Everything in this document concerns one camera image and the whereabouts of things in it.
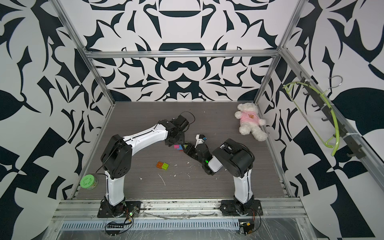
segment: green plastic hanger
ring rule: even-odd
[[[317,90],[316,88],[314,88],[313,86],[309,85],[309,84],[306,84],[306,83],[302,83],[302,82],[291,82],[291,83],[288,83],[286,85],[283,86],[283,88],[285,89],[285,91],[287,92],[289,98],[291,99],[291,101],[296,105],[297,109],[300,111],[300,113],[302,114],[302,116],[304,117],[304,119],[307,121],[307,123],[311,126],[312,130],[316,133],[316,135],[320,138],[321,142],[326,146],[326,147],[329,147],[329,148],[333,148],[333,151],[331,153],[331,156],[334,156],[336,151],[339,149],[339,144],[340,144],[340,133],[339,133],[339,124],[337,122],[337,118],[336,118],[336,115],[335,115],[335,112],[333,111],[333,108],[331,106],[331,104],[329,103],[329,101],[327,100],[327,98],[324,96],[324,94],[331,88],[336,88],[338,86],[340,86],[342,83],[343,83],[343,78],[339,75],[336,75],[336,76],[333,76],[331,78],[334,78],[334,77],[340,77],[341,78],[341,82],[339,85],[335,86],[335,87],[330,87],[328,88],[327,90],[325,90],[323,93],[321,93],[319,90]],[[316,132],[316,130],[314,129],[314,127],[312,126],[312,124],[309,122],[308,118],[305,116],[305,114],[303,113],[303,111],[299,108],[299,106],[296,104],[296,102],[293,100],[292,96],[289,94],[292,89],[293,89],[293,85],[294,84],[301,84],[301,85],[304,85],[304,86],[307,86],[309,88],[311,88],[312,90],[314,90],[317,94],[319,94],[321,96],[321,98],[323,99],[324,103],[327,105],[327,107],[330,108],[330,112],[331,112],[331,115],[332,115],[332,119],[333,119],[333,124],[334,124],[334,127],[335,127],[335,134],[332,135],[332,137],[330,137],[327,141],[324,141],[320,135]],[[336,143],[335,145],[330,145],[329,144],[329,141],[332,140],[334,138],[334,136],[336,136]]]

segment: metal vent grille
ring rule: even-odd
[[[111,221],[64,221],[62,231],[104,230]],[[236,219],[172,219],[135,220],[130,230],[186,230],[186,229],[234,229],[239,228]]]

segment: pink shirt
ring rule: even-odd
[[[244,112],[242,112],[242,116],[240,118],[240,123],[243,123],[243,122],[253,122],[253,123],[256,123],[258,125],[259,124],[259,118],[255,112],[244,111]]]

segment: green lid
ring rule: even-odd
[[[89,188],[95,182],[95,177],[92,174],[85,175],[80,181],[80,186],[82,188]]]

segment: green lego brick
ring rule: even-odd
[[[164,170],[168,169],[169,164],[168,163],[163,163],[163,166],[161,167]]]

